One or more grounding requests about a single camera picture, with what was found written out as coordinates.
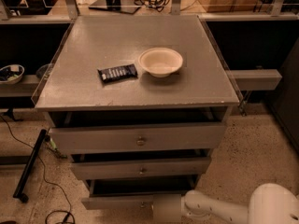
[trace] cabinet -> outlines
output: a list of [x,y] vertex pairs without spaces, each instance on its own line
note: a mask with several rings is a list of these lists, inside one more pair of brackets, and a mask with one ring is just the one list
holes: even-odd
[[[179,72],[144,72],[137,57],[153,47],[179,52]],[[137,79],[101,83],[97,68],[128,63]],[[195,188],[239,102],[232,82],[196,16],[82,16],[36,109],[89,189],[87,209],[144,206]]]

